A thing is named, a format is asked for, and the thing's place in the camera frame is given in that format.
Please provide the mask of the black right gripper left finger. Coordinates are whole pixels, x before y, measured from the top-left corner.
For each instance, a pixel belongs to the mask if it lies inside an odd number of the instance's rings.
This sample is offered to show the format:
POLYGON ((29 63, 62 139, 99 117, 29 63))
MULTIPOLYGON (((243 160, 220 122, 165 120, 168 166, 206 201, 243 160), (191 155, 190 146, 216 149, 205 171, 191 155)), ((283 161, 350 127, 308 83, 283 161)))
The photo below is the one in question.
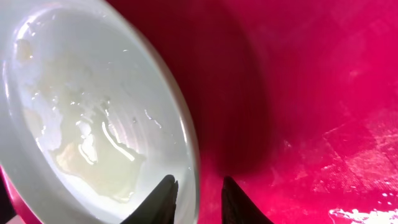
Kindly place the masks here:
POLYGON ((166 175, 121 224, 174 224, 178 182, 166 175))

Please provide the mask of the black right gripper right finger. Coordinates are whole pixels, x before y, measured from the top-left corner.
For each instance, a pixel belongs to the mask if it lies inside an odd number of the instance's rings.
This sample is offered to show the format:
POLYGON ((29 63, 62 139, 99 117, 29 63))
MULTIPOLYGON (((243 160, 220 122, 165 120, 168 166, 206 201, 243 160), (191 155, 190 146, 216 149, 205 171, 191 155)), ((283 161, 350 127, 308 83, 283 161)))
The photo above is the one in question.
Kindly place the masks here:
POLYGON ((223 179, 221 218, 222 224, 273 224, 230 176, 223 179))

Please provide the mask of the green plate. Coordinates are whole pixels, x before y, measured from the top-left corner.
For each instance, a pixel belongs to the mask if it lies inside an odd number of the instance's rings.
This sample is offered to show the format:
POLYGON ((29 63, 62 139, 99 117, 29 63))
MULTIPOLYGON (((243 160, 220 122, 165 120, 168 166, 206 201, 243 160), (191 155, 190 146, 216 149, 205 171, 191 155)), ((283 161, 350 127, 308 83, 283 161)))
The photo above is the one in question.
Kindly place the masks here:
POLYGON ((198 220, 198 146, 170 70, 105 1, 1 2, 1 166, 43 223, 121 223, 166 176, 198 220))

